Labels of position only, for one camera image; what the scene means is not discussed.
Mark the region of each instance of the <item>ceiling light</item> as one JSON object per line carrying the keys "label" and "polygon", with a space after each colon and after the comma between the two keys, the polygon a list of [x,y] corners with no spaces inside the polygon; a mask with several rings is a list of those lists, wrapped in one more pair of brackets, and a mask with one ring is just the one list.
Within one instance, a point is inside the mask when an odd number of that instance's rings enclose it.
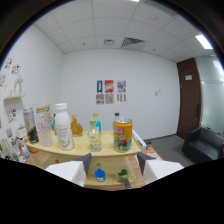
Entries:
{"label": "ceiling light", "polygon": [[206,40],[206,38],[203,35],[197,35],[195,37],[198,39],[198,41],[205,49],[213,49],[210,43]]}

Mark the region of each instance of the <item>shelf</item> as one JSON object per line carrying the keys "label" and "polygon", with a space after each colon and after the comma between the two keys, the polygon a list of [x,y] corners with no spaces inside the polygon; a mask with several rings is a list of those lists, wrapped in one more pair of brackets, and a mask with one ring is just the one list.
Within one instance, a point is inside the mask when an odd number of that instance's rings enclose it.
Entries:
{"label": "shelf", "polygon": [[4,98],[4,100],[21,98],[21,97],[24,97],[24,96],[25,96],[25,95],[22,95],[22,96],[8,96],[8,97]]}
{"label": "shelf", "polygon": [[[48,160],[42,166],[42,169],[46,169],[49,165],[55,164],[55,160],[58,159],[60,163],[69,162],[73,159],[71,156],[56,155],[52,154]],[[105,171],[106,180],[104,182],[97,182],[95,177],[96,164],[100,163],[102,169]],[[134,183],[135,174],[131,167],[128,157],[108,157],[99,158],[93,157],[90,163],[88,175],[86,177],[86,182],[84,187],[90,188],[100,188],[100,187],[120,187],[124,189],[124,183],[119,183],[116,181],[115,172],[117,170],[127,169],[129,175],[129,182]]]}
{"label": "shelf", "polygon": [[[67,155],[67,156],[84,156],[88,153],[90,153],[89,150],[89,142],[88,142],[88,132],[83,132],[83,135],[81,137],[73,137],[73,141],[75,144],[75,147],[72,150],[69,151],[63,151],[60,149],[59,142],[57,136],[54,135],[52,131],[52,138],[53,138],[53,144],[50,147],[44,147],[40,143],[31,144],[30,142],[27,143],[28,146],[31,148],[46,151],[49,153],[56,153],[61,155]],[[142,149],[135,140],[135,138],[132,138],[131,143],[131,149],[128,152],[119,153],[114,150],[114,139],[113,139],[113,132],[112,131],[102,131],[102,150],[100,152],[93,152],[92,157],[107,157],[107,156],[129,156],[137,154],[137,152],[141,152]]]}

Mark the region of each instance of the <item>jar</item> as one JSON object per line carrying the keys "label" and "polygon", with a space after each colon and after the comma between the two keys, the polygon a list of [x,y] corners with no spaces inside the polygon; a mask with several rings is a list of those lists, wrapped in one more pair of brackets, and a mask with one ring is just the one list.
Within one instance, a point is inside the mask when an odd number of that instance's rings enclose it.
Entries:
{"label": "jar", "polygon": [[40,142],[43,146],[49,147],[53,144],[51,132],[48,128],[48,119],[46,107],[36,108],[37,112],[37,129],[40,136]]}

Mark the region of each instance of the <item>glass bottle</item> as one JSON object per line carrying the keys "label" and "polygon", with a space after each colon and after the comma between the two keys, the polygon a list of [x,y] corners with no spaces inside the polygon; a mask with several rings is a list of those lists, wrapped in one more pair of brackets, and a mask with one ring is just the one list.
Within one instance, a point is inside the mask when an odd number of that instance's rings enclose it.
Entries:
{"label": "glass bottle", "polygon": [[101,122],[98,120],[98,114],[93,114],[93,118],[96,120],[96,127],[98,128],[98,131],[100,132],[100,135],[102,135]]}
{"label": "glass bottle", "polygon": [[82,136],[82,125],[76,121],[76,115],[72,115],[72,123],[71,123],[71,128],[72,128],[72,136],[74,137],[80,137]]}
{"label": "glass bottle", "polygon": [[55,129],[61,150],[71,150],[74,148],[72,138],[71,121],[67,112],[67,103],[55,104]]}
{"label": "glass bottle", "polygon": [[46,107],[38,107],[36,108],[36,112],[37,112],[37,129],[40,136],[41,144],[45,147],[49,147],[53,144],[53,140],[48,126]]}
{"label": "glass bottle", "polygon": [[91,152],[99,152],[102,150],[101,135],[96,127],[96,120],[90,120],[91,130],[88,132],[88,139]]}
{"label": "glass bottle", "polygon": [[96,164],[97,170],[95,171],[96,180],[98,182],[104,182],[105,181],[105,171],[101,169],[101,164]]}

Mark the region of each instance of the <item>door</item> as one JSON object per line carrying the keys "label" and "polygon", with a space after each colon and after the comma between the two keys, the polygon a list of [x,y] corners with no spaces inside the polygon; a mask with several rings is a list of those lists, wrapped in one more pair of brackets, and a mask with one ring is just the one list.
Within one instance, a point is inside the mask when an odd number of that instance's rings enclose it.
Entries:
{"label": "door", "polygon": [[180,114],[177,135],[185,139],[190,129],[200,124],[201,84],[194,58],[177,63],[180,82]]}

